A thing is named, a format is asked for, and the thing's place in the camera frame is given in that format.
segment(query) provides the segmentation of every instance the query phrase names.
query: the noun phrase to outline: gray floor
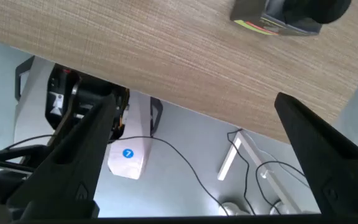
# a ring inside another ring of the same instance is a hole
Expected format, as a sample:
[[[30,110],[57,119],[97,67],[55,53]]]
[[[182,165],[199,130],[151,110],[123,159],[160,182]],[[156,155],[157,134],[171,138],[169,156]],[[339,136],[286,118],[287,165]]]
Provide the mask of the gray floor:
[[[28,57],[30,55],[0,44],[0,148],[13,141],[13,117],[16,106],[13,94],[14,69]],[[245,163],[236,157],[226,179],[221,182],[216,178],[230,145],[226,140],[226,133],[236,128],[170,103],[164,102],[163,105],[162,120],[155,136],[173,144],[190,161],[206,188],[219,201],[236,202],[244,208],[242,192]],[[336,127],[358,144],[358,109],[355,108],[358,108],[358,91],[342,112]],[[299,167],[290,145],[259,134],[249,134],[259,148],[281,161]],[[267,213],[269,206],[262,200],[255,183],[255,165],[246,153],[243,155],[251,164],[247,198],[257,213]],[[279,167],[273,169],[303,210],[318,211],[309,189]],[[261,179],[261,183],[271,202],[278,199],[264,179]],[[204,193],[187,164],[161,142],[153,143],[146,171],[139,180],[113,176],[107,165],[103,164],[96,191],[95,200],[100,206],[101,217],[190,216],[218,213],[218,205]]]

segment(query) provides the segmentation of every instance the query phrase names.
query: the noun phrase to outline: colorful label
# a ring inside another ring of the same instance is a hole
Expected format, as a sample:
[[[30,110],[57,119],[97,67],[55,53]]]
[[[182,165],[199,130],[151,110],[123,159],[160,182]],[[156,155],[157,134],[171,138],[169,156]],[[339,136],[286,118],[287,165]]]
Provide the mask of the colorful label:
[[[253,24],[253,23],[251,23],[251,22],[244,22],[244,21],[242,21],[242,20],[236,20],[236,21],[234,21],[234,22],[236,22],[237,24],[242,25],[242,26],[245,27],[245,28],[248,28],[248,29],[250,29],[250,30],[256,31],[256,32],[258,32],[258,33],[260,33],[260,34],[265,34],[265,35],[278,35],[278,34],[275,33],[275,32],[272,32],[272,31],[270,31],[270,30],[261,28],[261,27],[255,25],[255,24]]]

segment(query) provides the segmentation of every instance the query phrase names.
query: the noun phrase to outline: wood grain surface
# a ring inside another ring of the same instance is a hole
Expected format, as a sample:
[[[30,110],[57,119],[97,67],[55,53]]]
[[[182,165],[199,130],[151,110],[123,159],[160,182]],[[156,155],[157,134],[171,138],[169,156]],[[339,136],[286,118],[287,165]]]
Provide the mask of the wood grain surface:
[[[281,141],[280,91],[332,122],[358,86],[358,0],[317,37],[249,31],[233,5],[0,0],[0,42]]]

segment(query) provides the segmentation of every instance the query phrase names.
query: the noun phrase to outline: white cable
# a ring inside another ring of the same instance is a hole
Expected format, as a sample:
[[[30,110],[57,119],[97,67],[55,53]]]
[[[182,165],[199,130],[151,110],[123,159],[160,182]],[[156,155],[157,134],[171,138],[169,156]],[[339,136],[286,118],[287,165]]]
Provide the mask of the white cable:
[[[271,158],[273,158],[275,161],[278,161],[278,159],[276,159],[276,157],[274,157],[273,155],[271,155],[270,153],[264,151],[264,150],[261,150],[258,145],[256,145],[256,142],[252,139],[252,137],[247,133],[246,130],[243,130],[246,134],[246,136],[252,141],[252,143],[254,144],[254,146],[260,151],[260,152],[263,152],[264,154],[270,156]],[[289,175],[291,175],[293,178],[295,178],[297,181],[299,181],[301,184],[303,184],[305,187],[309,188],[309,185],[305,182],[303,182],[301,179],[299,179],[297,176],[295,176],[294,174],[292,174],[290,171],[288,171],[284,166],[282,166],[281,164],[279,164],[280,167]]]

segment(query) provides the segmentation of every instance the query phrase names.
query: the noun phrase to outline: number label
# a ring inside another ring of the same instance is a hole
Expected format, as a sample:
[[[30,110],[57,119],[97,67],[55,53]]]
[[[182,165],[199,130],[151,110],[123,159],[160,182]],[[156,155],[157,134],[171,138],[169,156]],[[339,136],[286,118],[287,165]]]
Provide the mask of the number label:
[[[122,152],[122,155],[125,157],[125,158],[132,158],[134,156],[134,151],[132,149],[124,149],[123,152]]]

